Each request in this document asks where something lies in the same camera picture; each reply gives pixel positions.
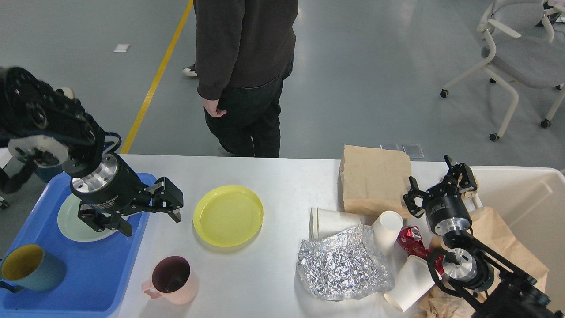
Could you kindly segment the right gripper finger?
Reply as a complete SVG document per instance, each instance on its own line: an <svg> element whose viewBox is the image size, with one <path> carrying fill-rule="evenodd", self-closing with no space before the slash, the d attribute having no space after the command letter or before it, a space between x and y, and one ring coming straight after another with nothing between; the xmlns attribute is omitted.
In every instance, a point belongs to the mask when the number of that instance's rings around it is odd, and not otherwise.
<svg viewBox="0 0 565 318"><path fill-rule="evenodd" d="M466 163L453 163L448 155L444 155L444 161L448 166L448 171L440 183L430 188L430 194L434 197L461 197L458 184L460 177L463 177L463 183L469 183L469 177L474 173Z"/></svg>
<svg viewBox="0 0 565 318"><path fill-rule="evenodd" d="M408 181L410 184L410 189L406 194L403 195L403 200L408 211L410 212L410 215L419 219L422 217L422 215L424 215L425 211L423 211L423 207L418 206L418 204L415 202L415 199L420 198L422 199L422 203L426 203L430 200L431 194L429 192L420 190L417 180L413 176L409 176Z"/></svg>

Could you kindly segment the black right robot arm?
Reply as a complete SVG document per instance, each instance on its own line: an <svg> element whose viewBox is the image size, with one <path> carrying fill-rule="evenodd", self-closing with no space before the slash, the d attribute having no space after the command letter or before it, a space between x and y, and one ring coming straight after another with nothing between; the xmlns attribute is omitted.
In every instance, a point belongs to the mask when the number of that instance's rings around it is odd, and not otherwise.
<svg viewBox="0 0 565 318"><path fill-rule="evenodd" d="M416 218L426 216L432 233L446 248L435 248L427 260L430 276L443 292L463 298L474 318L562 318L552 312L537 280L474 237L463 195L478 189L472 169L444 156L448 171L440 183L421 190L414 177L403 196Z"/></svg>

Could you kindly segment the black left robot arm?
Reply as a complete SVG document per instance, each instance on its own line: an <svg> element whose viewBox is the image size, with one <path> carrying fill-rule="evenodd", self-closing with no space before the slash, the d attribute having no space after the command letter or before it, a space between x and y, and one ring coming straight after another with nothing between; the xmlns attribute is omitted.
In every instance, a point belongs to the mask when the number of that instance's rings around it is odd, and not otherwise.
<svg viewBox="0 0 565 318"><path fill-rule="evenodd" d="M80 200L77 218L96 232L130 237L125 216L166 213L180 222L181 190L168 178L143 183L117 154L121 136L107 132L68 88L53 89L22 67L1 69L1 147L23 163L10 176L1 171L1 191L18 191L38 168L57 167L71 177Z"/></svg>

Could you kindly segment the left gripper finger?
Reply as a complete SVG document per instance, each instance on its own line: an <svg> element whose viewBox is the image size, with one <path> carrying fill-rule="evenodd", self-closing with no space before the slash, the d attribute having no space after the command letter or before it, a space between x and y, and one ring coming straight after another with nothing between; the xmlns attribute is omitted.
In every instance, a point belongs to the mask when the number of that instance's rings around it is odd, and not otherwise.
<svg viewBox="0 0 565 318"><path fill-rule="evenodd" d="M181 221L180 209L183 206L182 191L167 177L161 177L153 185L139 190L132 201L135 212L162 212L175 222Z"/></svg>
<svg viewBox="0 0 565 318"><path fill-rule="evenodd" d="M105 215L102 212L96 211L90 205L81 203L79 204L77 217L96 232L109 229L117 230L126 237L132 236L132 226L124 219L120 211Z"/></svg>

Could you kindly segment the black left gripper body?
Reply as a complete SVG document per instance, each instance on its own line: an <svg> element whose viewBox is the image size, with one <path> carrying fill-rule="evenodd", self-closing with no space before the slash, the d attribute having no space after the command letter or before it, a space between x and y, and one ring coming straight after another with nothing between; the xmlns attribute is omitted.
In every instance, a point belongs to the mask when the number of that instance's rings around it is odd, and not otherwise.
<svg viewBox="0 0 565 318"><path fill-rule="evenodd" d="M151 196L144 193L147 185L116 153L102 155L99 165L85 176L69 173L72 193L84 204L101 213L115 213L135 205L134 212L141 206L147 207Z"/></svg>

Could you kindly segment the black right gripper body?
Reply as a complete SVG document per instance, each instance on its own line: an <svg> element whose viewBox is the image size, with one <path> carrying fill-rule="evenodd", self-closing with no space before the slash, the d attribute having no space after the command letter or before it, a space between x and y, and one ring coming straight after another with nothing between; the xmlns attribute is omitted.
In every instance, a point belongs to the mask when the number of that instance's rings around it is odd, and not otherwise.
<svg viewBox="0 0 565 318"><path fill-rule="evenodd" d="M444 237L454 230L467 231L472 220L462 195L428 193L422 200L426 219L432 233Z"/></svg>

